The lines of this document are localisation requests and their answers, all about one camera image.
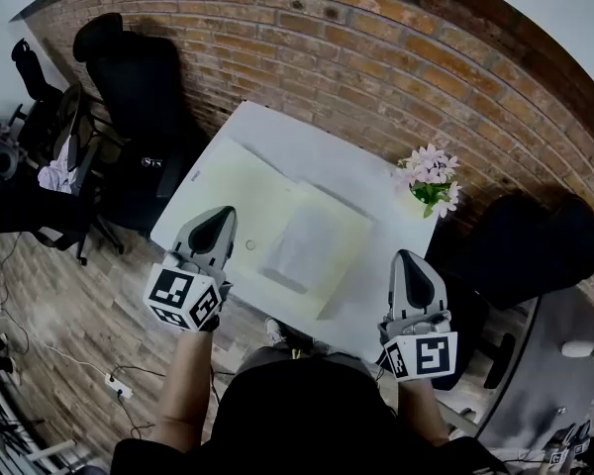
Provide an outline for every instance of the white fabric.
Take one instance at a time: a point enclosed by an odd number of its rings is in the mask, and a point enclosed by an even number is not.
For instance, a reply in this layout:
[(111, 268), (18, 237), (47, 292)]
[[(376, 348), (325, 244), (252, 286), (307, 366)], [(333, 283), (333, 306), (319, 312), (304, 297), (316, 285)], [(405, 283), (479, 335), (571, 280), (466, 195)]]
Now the white fabric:
[(53, 160), (48, 166), (42, 167), (38, 173), (38, 182), (42, 188), (53, 190), (55, 192), (72, 193), (70, 185), (75, 182), (78, 167), (68, 171), (68, 142), (61, 147), (61, 152), (57, 160)]

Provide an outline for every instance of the gray surface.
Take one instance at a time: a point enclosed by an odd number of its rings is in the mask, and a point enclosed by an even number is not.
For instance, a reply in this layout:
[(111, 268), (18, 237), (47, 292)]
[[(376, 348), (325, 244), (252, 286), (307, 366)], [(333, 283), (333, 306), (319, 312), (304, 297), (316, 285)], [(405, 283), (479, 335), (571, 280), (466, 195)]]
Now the gray surface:
[[(526, 332), (521, 357), (478, 439), (488, 447), (543, 448), (552, 434), (582, 423), (594, 398), (591, 358), (570, 359), (561, 346), (573, 339), (594, 340), (594, 308), (575, 287), (542, 297)], [(567, 413), (557, 410), (567, 407)]]

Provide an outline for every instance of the artificial flower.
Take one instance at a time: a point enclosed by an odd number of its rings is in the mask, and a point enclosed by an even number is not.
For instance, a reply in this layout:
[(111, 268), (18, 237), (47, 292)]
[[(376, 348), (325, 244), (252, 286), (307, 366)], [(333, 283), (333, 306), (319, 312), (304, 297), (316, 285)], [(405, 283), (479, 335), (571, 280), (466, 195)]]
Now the artificial flower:
[(414, 149), (412, 151), (412, 155), (404, 161), (406, 162), (406, 165), (411, 166), (415, 169), (416, 167), (423, 165), (425, 160), (423, 159), (421, 154)]
[(457, 196), (459, 195), (459, 191), (462, 189), (461, 186), (457, 185), (457, 181), (453, 181), (449, 186), (446, 194), (448, 198), (454, 203), (457, 204)]
[(439, 162), (442, 159), (442, 157), (445, 156), (445, 152), (441, 149), (436, 149), (436, 147), (433, 144), (429, 144), (427, 146), (427, 149), (421, 147), (418, 155), (423, 160), (425, 166), (428, 169), (431, 169), (432, 167), (434, 167), (436, 162)]
[(440, 199), (435, 205), (434, 210), (438, 210), (438, 213), (442, 218), (446, 216), (449, 211), (455, 211), (456, 205), (453, 201)]
[(459, 163), (457, 163), (457, 156), (445, 158), (445, 160), (440, 162), (440, 167), (447, 177), (452, 176), (455, 174), (454, 168), (459, 167)]
[(421, 183), (440, 183), (438, 169), (436, 167), (433, 169), (428, 169), (422, 166), (416, 167), (416, 180)]
[(416, 179), (418, 177), (418, 173), (416, 172), (416, 169), (411, 166), (410, 163), (407, 163), (405, 167), (397, 169), (397, 172), (398, 177), (400, 177), (401, 182), (404, 185), (407, 185), (409, 187), (414, 186), (414, 183), (416, 183)]

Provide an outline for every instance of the white table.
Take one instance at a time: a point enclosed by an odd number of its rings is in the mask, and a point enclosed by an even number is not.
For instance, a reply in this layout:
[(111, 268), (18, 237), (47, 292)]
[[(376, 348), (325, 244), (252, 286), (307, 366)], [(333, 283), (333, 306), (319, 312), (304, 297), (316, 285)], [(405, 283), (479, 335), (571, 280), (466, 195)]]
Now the white table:
[(151, 238), (170, 249), (186, 220), (175, 219), (178, 203), (193, 202), (191, 178), (223, 139), (232, 139), (254, 152), (293, 181), (305, 180), (372, 219), (364, 253), (346, 273), (339, 288), (316, 320), (270, 301), (238, 272), (225, 267), (234, 283), (232, 294), (280, 322), (368, 361), (382, 351), (376, 325), (388, 312), (390, 266), (400, 248), (424, 256), (437, 215), (427, 219), (408, 213), (399, 200), (392, 177), (395, 166), (355, 145), (308, 124), (252, 102), (243, 102), (213, 138), (178, 187), (151, 232)]

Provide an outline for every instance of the black shirt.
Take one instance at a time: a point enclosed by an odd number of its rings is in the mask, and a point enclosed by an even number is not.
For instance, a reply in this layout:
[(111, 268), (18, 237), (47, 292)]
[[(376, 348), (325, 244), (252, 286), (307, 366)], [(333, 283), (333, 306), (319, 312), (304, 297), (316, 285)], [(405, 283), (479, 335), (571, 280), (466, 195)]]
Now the black shirt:
[(221, 400), (211, 439), (183, 454), (126, 439), (112, 475), (192, 473), (253, 467), (274, 471), (339, 468), (397, 473), (504, 472), (472, 438), (435, 448), (385, 405), (374, 380), (323, 359), (273, 362), (234, 378)]

